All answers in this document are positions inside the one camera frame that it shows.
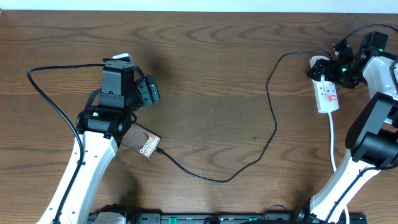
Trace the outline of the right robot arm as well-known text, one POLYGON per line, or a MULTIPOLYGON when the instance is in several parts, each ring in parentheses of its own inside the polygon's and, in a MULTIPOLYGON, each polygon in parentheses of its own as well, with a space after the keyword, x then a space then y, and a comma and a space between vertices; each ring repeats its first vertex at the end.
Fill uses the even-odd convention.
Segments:
POLYGON ((330 114, 337 101, 335 85, 368 86, 369 103, 351 125, 345 139, 346 152, 324 188, 315 194, 297 220, 307 223, 338 223, 343 210, 361 187, 382 170, 397 168, 397 55, 385 50, 388 36, 381 32, 364 35, 358 53, 346 39, 333 50, 336 60, 323 56, 310 59, 307 76, 316 91, 318 111, 330 114))

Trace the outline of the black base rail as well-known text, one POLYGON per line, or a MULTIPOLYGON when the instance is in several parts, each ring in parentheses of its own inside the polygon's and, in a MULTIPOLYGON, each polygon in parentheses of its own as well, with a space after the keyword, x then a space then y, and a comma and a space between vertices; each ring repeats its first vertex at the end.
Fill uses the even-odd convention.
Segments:
POLYGON ((88 217, 87 223, 136 223, 136 224, 235 224, 235 223, 302 223, 295 222, 287 213, 267 213, 263 215, 162 215, 159 213, 135 213, 132 215, 101 212, 88 217))

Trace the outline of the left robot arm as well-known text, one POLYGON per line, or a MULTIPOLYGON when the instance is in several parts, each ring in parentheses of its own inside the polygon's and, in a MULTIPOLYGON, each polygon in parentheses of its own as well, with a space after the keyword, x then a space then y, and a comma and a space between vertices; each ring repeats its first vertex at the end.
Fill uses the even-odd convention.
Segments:
POLYGON ((106 58, 102 86, 91 93, 76 124, 67 168, 40 223, 86 223, 105 170, 120 145, 151 158, 162 138, 136 123, 135 112, 160 100, 152 75, 145 76, 131 55, 106 58))

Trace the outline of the white power strip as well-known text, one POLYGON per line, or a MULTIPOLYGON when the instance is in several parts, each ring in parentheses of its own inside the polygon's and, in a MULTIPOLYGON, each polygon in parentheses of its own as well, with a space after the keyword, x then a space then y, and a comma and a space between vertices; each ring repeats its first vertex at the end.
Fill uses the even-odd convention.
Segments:
POLYGON ((338 110, 339 103, 335 84, 323 79, 312 80, 312 82, 318 112, 327 114, 338 110))

